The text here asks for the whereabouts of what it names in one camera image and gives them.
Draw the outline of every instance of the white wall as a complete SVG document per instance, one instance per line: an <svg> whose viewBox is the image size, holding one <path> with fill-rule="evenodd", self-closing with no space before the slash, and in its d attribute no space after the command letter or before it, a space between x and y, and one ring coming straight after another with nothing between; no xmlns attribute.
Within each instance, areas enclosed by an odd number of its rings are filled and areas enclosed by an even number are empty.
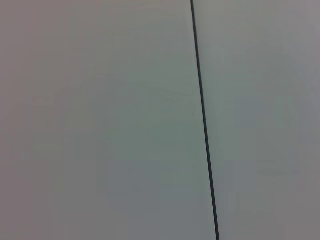
<svg viewBox="0 0 320 240"><path fill-rule="evenodd" d="M220 239L319 239L319 2L194 4Z"/></svg>
<svg viewBox="0 0 320 240"><path fill-rule="evenodd" d="M215 238L190 2L0 1L0 239Z"/></svg>

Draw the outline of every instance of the wall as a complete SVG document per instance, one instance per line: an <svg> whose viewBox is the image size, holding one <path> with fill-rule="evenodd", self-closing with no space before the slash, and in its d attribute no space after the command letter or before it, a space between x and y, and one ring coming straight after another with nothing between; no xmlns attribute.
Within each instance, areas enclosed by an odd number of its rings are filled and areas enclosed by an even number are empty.
<svg viewBox="0 0 320 240"><path fill-rule="evenodd" d="M220 239L318 239L319 3L194 4Z"/></svg>
<svg viewBox="0 0 320 240"><path fill-rule="evenodd" d="M0 239L215 238L190 2L0 2Z"/></svg>

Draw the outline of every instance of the gray wall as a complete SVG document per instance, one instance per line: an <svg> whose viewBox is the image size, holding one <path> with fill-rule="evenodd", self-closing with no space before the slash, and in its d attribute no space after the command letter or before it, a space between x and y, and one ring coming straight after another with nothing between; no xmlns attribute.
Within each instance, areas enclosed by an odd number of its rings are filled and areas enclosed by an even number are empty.
<svg viewBox="0 0 320 240"><path fill-rule="evenodd" d="M0 2L0 239L215 238L190 2Z"/></svg>
<svg viewBox="0 0 320 240"><path fill-rule="evenodd" d="M222 240L320 237L320 3L195 0Z"/></svg>

